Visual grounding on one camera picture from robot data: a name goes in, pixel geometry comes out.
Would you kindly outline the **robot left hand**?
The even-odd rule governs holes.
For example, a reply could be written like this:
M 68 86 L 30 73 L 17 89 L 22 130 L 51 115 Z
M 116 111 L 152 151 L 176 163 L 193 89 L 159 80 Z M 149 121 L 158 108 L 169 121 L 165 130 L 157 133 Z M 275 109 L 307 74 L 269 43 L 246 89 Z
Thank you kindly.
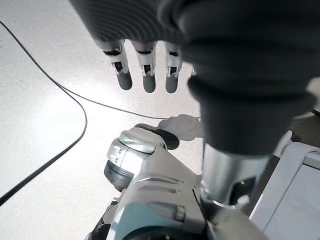
M 204 141 L 219 152 L 267 156 L 293 117 L 316 98 L 317 0 L 73 0 L 103 48 L 111 41 L 166 41 L 196 72 Z

